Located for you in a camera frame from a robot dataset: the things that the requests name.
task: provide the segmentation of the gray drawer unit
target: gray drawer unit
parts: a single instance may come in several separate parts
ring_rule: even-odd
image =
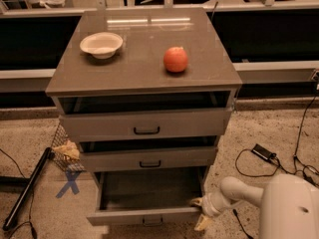
[[[81,52],[81,40],[104,31],[124,39],[113,57]],[[172,46],[188,54],[181,74],[162,64]],[[201,8],[85,12],[46,93],[99,188],[89,221],[196,221],[189,202],[204,193],[240,86]]]
[[[92,225],[194,222],[200,213],[189,202],[202,196],[201,168],[102,173],[97,209],[88,219]]]

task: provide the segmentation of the floor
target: floor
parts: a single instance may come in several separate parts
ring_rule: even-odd
[[[259,143],[276,152],[282,165],[293,171],[293,153],[299,126],[311,98],[280,100],[241,100],[236,103],[227,131],[219,143],[219,153],[210,168],[206,191],[213,190],[225,176],[235,176],[244,182],[263,187],[269,177],[252,178],[241,175],[235,160],[243,149],[252,149]],[[306,164],[319,168],[319,102],[307,111],[299,142],[298,157]],[[20,176],[15,163],[29,177],[46,147],[51,146],[57,126],[57,112],[48,109],[0,110],[0,176]],[[274,166],[246,151],[238,160],[241,172],[249,174],[271,173]],[[312,175],[316,182],[319,178]],[[52,160],[48,160],[34,188],[31,208],[32,223],[39,239],[109,239],[109,238],[247,238],[232,211],[225,211],[213,220],[204,232],[195,232],[192,223],[172,223],[159,227],[101,226],[93,227],[86,215],[94,212],[97,187],[89,173],[83,172],[76,183],[79,193],[71,188],[61,192],[67,183],[66,174]],[[9,215],[18,193],[0,192],[1,226]],[[31,197],[19,216],[19,224],[28,220]],[[258,238],[259,209],[243,203],[236,208],[239,219],[248,234]],[[9,238],[12,231],[0,230],[0,238]],[[30,226],[22,226],[12,238],[32,238]]]

